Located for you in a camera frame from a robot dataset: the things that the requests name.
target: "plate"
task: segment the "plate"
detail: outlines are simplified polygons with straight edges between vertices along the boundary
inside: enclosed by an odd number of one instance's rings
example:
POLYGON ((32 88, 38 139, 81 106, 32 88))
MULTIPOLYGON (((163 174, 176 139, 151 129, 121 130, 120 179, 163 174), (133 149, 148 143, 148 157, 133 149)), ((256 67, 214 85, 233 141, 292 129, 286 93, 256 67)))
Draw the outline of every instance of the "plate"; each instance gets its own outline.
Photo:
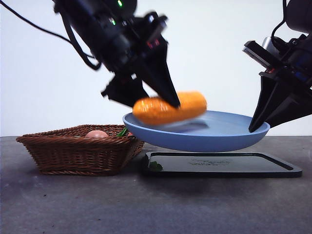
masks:
POLYGON ((259 142, 270 125, 264 122, 250 133, 251 120, 248 116, 206 111, 196 118, 154 126, 142 123, 132 113, 123 117, 128 130, 147 143, 167 149, 207 153, 239 150, 259 142))

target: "white wall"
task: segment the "white wall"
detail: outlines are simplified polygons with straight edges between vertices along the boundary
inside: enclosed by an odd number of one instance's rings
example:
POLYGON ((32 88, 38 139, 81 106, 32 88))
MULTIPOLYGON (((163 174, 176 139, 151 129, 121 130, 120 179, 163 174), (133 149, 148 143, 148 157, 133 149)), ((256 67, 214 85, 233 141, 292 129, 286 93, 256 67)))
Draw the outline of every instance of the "white wall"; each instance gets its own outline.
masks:
MULTIPOLYGON (((66 35, 51 0, 5 2, 66 35)), ((282 19, 282 0, 139 0, 136 14, 152 9, 169 17, 164 37, 175 88, 201 91, 210 110, 252 116, 263 68, 241 50, 248 40, 261 44, 271 34, 282 19)), ((289 40, 299 33, 283 26, 276 35, 289 40)), ((100 95, 112 76, 104 67, 94 72, 71 45, 1 7, 1 136, 121 124, 131 109, 100 95)), ((268 135, 312 135, 312 116, 277 126, 268 135)))

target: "wicker basket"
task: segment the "wicker basket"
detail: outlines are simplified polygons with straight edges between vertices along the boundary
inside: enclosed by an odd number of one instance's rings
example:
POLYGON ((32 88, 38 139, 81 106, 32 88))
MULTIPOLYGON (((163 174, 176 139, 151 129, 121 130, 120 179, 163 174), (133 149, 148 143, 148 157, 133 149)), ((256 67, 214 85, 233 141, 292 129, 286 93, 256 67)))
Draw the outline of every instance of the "wicker basket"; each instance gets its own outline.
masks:
POLYGON ((23 143, 45 175, 110 176, 142 150, 144 142, 135 136, 116 136, 124 125, 80 125, 27 134, 23 143), (85 138, 92 130, 105 131, 107 138, 85 138))

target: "green leaf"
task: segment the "green leaf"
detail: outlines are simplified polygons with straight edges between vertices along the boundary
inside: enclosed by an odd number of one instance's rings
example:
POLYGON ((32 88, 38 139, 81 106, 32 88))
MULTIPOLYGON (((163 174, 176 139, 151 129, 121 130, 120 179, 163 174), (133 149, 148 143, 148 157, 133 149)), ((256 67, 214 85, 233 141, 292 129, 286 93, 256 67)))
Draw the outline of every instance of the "green leaf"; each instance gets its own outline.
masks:
POLYGON ((123 137, 128 133, 128 129, 127 128, 123 128, 122 131, 120 133, 117 134, 117 137, 123 137))
POLYGON ((149 169, 152 172, 161 172, 163 170, 162 165, 160 165, 156 161, 150 162, 149 169))

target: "table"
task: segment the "table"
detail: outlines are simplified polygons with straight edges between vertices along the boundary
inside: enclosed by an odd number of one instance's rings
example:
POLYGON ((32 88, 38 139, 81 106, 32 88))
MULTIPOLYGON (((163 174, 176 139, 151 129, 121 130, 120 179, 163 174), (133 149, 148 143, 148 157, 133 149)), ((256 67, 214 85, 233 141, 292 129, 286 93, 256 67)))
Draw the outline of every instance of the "table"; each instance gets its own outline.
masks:
POLYGON ((1 137, 2 234, 312 234, 312 136, 266 136, 238 152, 276 156, 300 178, 145 177, 145 144, 109 177, 41 175, 1 137))

